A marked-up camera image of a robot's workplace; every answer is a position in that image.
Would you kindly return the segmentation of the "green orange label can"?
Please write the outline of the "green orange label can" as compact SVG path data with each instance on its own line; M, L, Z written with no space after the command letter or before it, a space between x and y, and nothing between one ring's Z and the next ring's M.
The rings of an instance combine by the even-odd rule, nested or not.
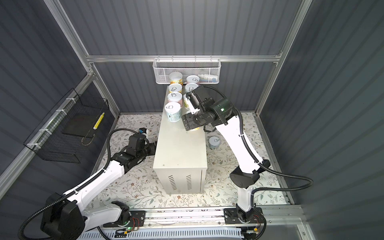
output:
M170 84L183 85L183 74L180 72L172 72L169 74Z

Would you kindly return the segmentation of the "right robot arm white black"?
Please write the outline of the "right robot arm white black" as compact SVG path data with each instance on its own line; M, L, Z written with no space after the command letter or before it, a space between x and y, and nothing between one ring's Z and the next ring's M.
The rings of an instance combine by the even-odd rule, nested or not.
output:
M253 148L244 131L244 121L240 111L220 91L221 96L215 100L208 92L210 86L199 86L186 93L190 113L182 116L186 131L211 125L226 140L236 160L238 167L230 173L231 181L238 188L238 202L234 216L241 223L248 223L253 218L260 219L261 213L256 209L254 195L261 191L293 192L311 187L314 181L308 177L284 174L270 169L270 162L264 160ZM307 184L294 188L255 188L263 172L297 180Z

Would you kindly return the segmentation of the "teal label can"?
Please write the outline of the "teal label can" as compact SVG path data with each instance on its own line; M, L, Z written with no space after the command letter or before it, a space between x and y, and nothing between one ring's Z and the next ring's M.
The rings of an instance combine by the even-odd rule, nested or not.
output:
M165 105L165 111L169 122L175 123L181 119L182 108L177 102L169 102Z

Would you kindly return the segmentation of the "pink label can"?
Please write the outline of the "pink label can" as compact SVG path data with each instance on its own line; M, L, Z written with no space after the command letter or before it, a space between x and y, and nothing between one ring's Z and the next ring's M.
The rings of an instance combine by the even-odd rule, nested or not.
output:
M167 95L168 102L178 103L181 107L183 106L183 95L179 92L171 92Z
M200 84L200 77L196 75L190 75L186 78L187 84L194 83L199 85Z

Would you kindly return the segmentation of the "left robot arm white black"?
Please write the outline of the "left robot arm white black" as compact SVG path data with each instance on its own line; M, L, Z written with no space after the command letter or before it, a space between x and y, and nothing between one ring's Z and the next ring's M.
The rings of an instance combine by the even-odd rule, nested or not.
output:
M147 157L156 153L157 142L151 143L147 129L129 130L132 135L129 143L120 152L111 154L107 148L107 162L84 182L63 194L52 194L46 205L28 217L18 230L18 238L27 240L27 225L37 216L42 215L40 229L49 240L76 240L81 234L92 229L100 229L104 224L133 230L140 222L132 217L126 204L113 201L99 209L86 210L86 206L108 185L128 173Z

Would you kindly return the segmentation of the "yellow label can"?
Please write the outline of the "yellow label can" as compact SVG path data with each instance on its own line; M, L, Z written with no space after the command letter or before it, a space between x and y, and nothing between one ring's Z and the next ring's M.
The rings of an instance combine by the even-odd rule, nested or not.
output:
M183 86L179 83L173 83L168 86L169 93L182 93L183 92Z

